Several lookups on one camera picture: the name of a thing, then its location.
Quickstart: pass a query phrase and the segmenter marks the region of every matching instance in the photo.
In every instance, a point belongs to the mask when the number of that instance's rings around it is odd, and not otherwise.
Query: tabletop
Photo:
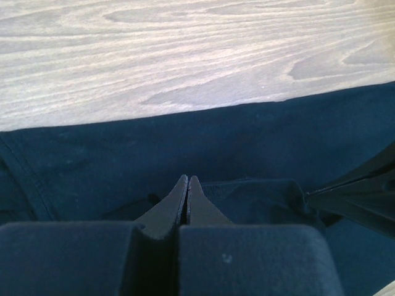
[[[0,130],[393,81],[392,0],[2,0]]]

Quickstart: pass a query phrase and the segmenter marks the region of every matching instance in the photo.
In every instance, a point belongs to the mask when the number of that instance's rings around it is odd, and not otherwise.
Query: wooden table
[[[393,0],[0,1],[0,130],[392,80]]]

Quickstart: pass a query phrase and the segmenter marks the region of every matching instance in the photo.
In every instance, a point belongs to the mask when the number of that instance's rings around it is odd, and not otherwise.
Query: garment
[[[1,217],[134,220],[186,174],[199,177],[230,220],[282,223],[288,218],[259,210],[267,203],[258,195],[249,203],[237,196],[216,200],[210,186],[264,180],[318,189],[395,140],[394,112],[395,83],[388,83],[284,102],[0,133],[1,182],[7,184],[0,189]],[[288,191],[268,192],[275,200]],[[395,264],[386,267],[395,271]],[[372,281],[370,290],[380,288]]]

